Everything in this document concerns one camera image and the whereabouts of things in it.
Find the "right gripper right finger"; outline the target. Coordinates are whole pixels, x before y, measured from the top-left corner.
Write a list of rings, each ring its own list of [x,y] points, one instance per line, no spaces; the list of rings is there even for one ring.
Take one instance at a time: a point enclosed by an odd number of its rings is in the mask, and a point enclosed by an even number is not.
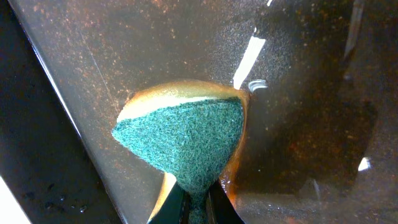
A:
[[[244,224],[218,181],[207,192],[206,214],[209,224]]]

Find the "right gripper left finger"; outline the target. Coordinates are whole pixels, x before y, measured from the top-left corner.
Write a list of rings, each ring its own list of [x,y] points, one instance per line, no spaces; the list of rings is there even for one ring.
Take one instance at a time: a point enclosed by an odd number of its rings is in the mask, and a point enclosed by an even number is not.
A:
[[[188,194],[174,184],[158,212],[148,224],[188,224]]]

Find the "green yellow sponge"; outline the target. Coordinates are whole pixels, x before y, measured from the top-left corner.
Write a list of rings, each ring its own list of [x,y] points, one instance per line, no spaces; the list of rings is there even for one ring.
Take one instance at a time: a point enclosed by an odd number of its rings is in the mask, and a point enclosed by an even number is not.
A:
[[[208,223],[206,193],[243,146],[248,99],[231,86],[179,80],[141,90],[125,104],[113,138],[165,174],[150,220],[180,187],[190,198],[189,223]]]

